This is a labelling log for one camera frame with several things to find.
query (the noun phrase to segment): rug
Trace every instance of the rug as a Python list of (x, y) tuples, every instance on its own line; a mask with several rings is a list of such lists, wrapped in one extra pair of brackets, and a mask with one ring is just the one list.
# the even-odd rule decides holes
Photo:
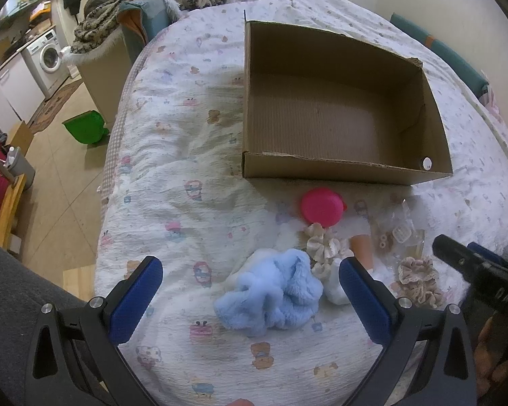
[(43, 131), (47, 128), (66, 101), (74, 94), (75, 90), (83, 83), (83, 80), (77, 80), (64, 85), (60, 90), (55, 92), (53, 96), (43, 104), (36, 118), (28, 127), (33, 134)]

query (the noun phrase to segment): washing machine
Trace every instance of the washing machine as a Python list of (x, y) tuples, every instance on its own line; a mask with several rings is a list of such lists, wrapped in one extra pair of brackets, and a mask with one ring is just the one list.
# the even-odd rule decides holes
[(54, 29), (29, 44), (21, 55), (46, 99), (68, 78), (68, 67), (59, 55), (61, 47)]

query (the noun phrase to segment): gray pants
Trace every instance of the gray pants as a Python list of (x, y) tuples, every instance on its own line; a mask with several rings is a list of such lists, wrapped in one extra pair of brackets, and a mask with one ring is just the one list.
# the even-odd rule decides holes
[[(28, 349), (39, 310), (46, 302), (54, 303), (59, 310), (85, 304), (31, 272), (0, 248), (0, 395), (3, 393), (15, 406), (24, 404)], [(78, 349), (87, 366), (97, 374), (83, 344)], [(103, 389), (98, 397), (109, 399)]]

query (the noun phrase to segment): brown tube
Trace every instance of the brown tube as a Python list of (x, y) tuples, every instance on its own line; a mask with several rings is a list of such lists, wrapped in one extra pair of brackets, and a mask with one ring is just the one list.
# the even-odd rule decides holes
[(356, 235), (350, 238), (350, 250), (365, 270), (373, 268), (373, 248), (370, 235)]

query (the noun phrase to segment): patterned bed sheet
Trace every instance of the patterned bed sheet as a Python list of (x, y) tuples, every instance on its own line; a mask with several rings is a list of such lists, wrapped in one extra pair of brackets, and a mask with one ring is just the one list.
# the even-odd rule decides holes
[[(454, 175), (412, 187), (242, 179), (244, 13), (329, 29), (422, 60)], [(165, 270), (121, 346), (126, 360), (168, 405), (342, 404), (380, 352), (353, 309), (322, 298), (299, 330), (248, 338), (225, 330), (214, 315), (223, 281), (257, 248), (304, 247), (297, 201), (323, 184), (348, 203), (336, 227), (342, 237), (407, 198), (426, 231), (425, 254), (440, 233), (507, 252), (507, 137), (442, 59), (347, 0), (246, 1), (186, 14), (138, 58), (111, 136), (118, 150), (110, 149), (106, 163), (96, 293), (107, 294), (146, 255)], [(446, 301), (459, 302), (461, 277), (436, 259), (435, 266)], [(388, 286), (394, 281), (381, 265), (377, 276)]]

